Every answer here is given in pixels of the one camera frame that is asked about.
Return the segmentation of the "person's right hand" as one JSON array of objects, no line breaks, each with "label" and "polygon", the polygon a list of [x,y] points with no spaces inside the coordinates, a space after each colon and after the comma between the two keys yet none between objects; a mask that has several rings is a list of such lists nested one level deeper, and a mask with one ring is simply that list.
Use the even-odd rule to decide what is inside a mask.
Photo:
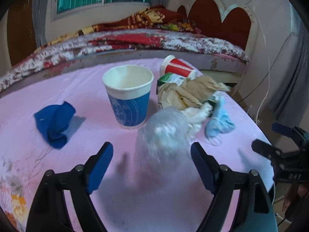
[{"label": "person's right hand", "polygon": [[308,183],[290,184],[284,195],[282,211],[299,214],[308,199]]}]

